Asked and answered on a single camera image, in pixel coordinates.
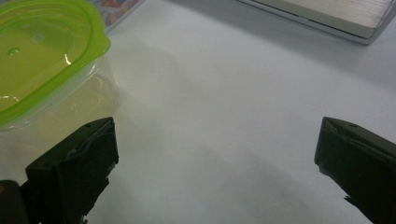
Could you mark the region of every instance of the container lid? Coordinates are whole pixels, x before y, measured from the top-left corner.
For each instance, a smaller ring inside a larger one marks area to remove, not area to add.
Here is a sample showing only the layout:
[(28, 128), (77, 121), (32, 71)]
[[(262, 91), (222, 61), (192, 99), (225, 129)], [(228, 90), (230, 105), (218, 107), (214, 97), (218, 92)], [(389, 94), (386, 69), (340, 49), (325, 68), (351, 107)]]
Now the container lid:
[(86, 1), (14, 0), (0, 6), (0, 126), (80, 76), (109, 47), (102, 17)]

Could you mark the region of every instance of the green lid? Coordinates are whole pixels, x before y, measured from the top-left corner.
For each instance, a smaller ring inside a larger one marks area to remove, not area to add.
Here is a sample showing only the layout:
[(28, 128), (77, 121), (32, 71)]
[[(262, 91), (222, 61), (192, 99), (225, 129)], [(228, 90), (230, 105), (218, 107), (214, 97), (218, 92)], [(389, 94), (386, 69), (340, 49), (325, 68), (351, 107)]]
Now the green lid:
[(0, 126), (17, 119), (110, 47), (85, 0), (14, 0), (0, 6)]

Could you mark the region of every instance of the white table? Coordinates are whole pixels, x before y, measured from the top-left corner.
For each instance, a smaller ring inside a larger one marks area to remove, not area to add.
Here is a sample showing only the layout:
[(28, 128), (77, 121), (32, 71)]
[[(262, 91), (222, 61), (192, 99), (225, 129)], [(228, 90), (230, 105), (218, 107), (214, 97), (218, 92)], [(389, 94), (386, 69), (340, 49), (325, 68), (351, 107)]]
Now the white table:
[(110, 38), (120, 164), (90, 223), (370, 223), (314, 155), (324, 116), (396, 142), (396, 21), (364, 47), (234, 0), (146, 0)]

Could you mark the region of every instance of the green plastic container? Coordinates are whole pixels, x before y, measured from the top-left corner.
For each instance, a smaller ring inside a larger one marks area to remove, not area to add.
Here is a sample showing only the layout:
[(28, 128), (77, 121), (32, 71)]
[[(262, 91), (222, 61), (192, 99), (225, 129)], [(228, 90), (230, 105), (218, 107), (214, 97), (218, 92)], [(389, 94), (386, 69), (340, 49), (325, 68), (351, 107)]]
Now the green plastic container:
[(1, 5), (0, 137), (23, 128), (53, 142), (110, 115), (117, 88), (109, 47), (101, 15), (85, 0)]

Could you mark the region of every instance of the black plastic part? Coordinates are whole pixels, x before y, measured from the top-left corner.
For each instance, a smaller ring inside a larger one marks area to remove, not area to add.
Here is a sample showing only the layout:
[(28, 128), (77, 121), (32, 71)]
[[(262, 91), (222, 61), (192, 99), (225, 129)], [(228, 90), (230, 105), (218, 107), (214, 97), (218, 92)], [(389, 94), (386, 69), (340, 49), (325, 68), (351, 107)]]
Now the black plastic part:
[(396, 223), (395, 144), (356, 124), (324, 118), (315, 163), (373, 223)]
[(20, 186), (12, 180), (0, 181), (0, 223), (29, 224)]
[[(26, 168), (30, 219), (42, 224), (82, 223), (118, 161), (112, 118), (82, 126)], [(40, 210), (34, 206), (37, 202)]]

